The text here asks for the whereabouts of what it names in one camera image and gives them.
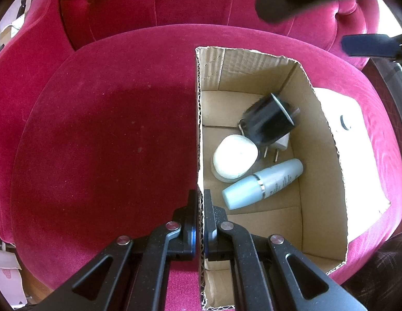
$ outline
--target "white lid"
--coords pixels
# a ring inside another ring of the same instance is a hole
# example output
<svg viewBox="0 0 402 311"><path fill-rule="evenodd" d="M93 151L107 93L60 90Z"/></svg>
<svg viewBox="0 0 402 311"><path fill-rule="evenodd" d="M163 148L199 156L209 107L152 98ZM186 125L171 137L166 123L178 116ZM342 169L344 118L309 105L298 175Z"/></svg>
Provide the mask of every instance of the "white lid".
<svg viewBox="0 0 402 311"><path fill-rule="evenodd" d="M216 172L219 175L217 178L221 181L228 179L232 182L250 169L257 156L257 146L250 139L238 134L230 135L224 138L214 152L213 173Z"/></svg>

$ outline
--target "corrugated cardboard edge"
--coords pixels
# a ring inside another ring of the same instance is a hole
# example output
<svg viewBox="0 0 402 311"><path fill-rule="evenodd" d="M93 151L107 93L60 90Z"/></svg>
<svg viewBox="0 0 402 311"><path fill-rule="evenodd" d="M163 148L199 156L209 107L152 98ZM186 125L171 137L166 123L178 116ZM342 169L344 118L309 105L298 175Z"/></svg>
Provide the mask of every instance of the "corrugated cardboard edge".
<svg viewBox="0 0 402 311"><path fill-rule="evenodd" d="M220 311L220 310L232 310L235 308L234 305L226 305L226 306L220 306L220 307L207 307L207 298L206 298L206 294L205 294L205 289L206 289L206 279L205 279L205 248L204 248L204 197L203 197L203 190L204 190L204 185L203 185L203 174L200 174L200 170L201 170L201 162L202 161L202 114L201 114L201 108L202 108L202 104L201 104L201 76L200 76L200 51L201 49L207 49L207 48L218 48L218 49L223 49L223 55L225 55L225 51L226 49L235 49L235 50L248 50L248 51L252 51L254 53L259 53L262 55L266 55L266 56L271 56L273 58L287 58L291 61L294 61L295 63L298 64L299 68L302 69L302 71L304 72L307 81L309 82L309 85L312 88L312 91L315 95L315 97L318 99L316 93L314 92L313 86L309 80L308 75L306 74L305 70L303 69L303 66L301 65L300 62L296 61L293 58L288 58L286 56L275 56L272 54L267 54L267 53L262 53L258 50L254 50L254 49L242 49L242 48L225 48L225 47L216 47L216 46L207 46L207 47L197 47L195 49L195 55L196 55L196 65L197 65L197 117L198 117L198 130L197 130L197 135L198 135L198 149L197 149L197 173L198 173L198 242L199 242L199 248L200 248L200 257L199 257L199 263L198 263L198 273L199 273L199 284L200 284L200 294L201 294L201 306L202 306L202 310L208 310L208 311ZM328 127L332 133L332 128L330 127L328 121L326 120ZM336 141L335 138L333 137L332 134L332 139L335 142L335 148L336 148ZM338 161L339 161L339 165L341 167L342 170L342 166L341 166L341 162L339 159L339 151L336 149L336 155L338 157ZM343 181L343 185L345 186L345 181L342 175L342 181ZM347 207L347 198L345 195L345 206ZM342 262L341 264L339 264L337 267L335 267L334 269L330 270L327 274L331 274L332 272L334 272L335 270L339 269L340 267L342 267L343 265L346 264L347 262L347 257L348 257L348 250L349 250L349 244L347 244L347 252L345 254L345 261Z"/></svg>

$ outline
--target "tufted backrest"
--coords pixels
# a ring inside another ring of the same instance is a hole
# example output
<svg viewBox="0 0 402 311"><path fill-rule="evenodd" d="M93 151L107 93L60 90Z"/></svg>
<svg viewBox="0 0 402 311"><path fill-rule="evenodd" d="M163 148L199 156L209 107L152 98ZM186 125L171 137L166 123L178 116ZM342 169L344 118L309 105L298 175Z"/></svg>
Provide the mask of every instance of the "tufted backrest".
<svg viewBox="0 0 402 311"><path fill-rule="evenodd" d="M342 52L343 35L375 33L376 0L339 0L280 24L260 20L255 0L61 0L67 33L80 48L102 38L168 24L219 24L277 33L313 44L362 68L366 59Z"/></svg>

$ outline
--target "triangular cutout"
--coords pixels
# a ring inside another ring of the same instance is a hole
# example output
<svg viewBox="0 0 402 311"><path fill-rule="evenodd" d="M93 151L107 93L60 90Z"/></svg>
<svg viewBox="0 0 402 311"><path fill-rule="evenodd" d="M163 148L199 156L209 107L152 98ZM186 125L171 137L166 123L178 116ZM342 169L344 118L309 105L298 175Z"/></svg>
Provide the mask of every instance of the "triangular cutout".
<svg viewBox="0 0 402 311"><path fill-rule="evenodd" d="M304 299L310 300L328 291L329 286L295 255L289 255L287 262Z"/></svg>
<svg viewBox="0 0 402 311"><path fill-rule="evenodd" d="M108 255L102 258L99 263L73 285L72 291L90 301L96 300L112 263L113 257Z"/></svg>

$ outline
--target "red velvet fabric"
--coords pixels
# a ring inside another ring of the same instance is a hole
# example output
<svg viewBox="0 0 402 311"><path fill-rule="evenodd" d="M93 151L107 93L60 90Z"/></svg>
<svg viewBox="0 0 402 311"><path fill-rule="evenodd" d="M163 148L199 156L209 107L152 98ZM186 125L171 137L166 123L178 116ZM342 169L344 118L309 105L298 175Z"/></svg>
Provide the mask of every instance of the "red velvet fabric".
<svg viewBox="0 0 402 311"><path fill-rule="evenodd" d="M12 179L15 242L24 264L50 287L116 236L142 236L170 220L195 188L200 45L295 58L315 87L360 104L392 205L351 242L348 264L332 274L337 281L356 272L399 224L401 155L387 112L360 71L317 47L262 31L213 25L140 29L69 57L38 98L21 138ZM181 265L172 270L168 310L199 309L198 300L189 300L199 292L196 264ZM189 279L191 288L179 285L180 279Z"/></svg>
<svg viewBox="0 0 402 311"><path fill-rule="evenodd" d="M366 58L348 57L343 35L376 33L376 0L339 0L280 24L260 20L255 0L61 0L67 33L75 48L118 33L168 24L217 24L277 33L313 44L359 69Z"/></svg>
<svg viewBox="0 0 402 311"><path fill-rule="evenodd" d="M14 242L9 198L22 131L46 82L73 52L59 0L33 0L21 30L0 52L0 237L6 242Z"/></svg>

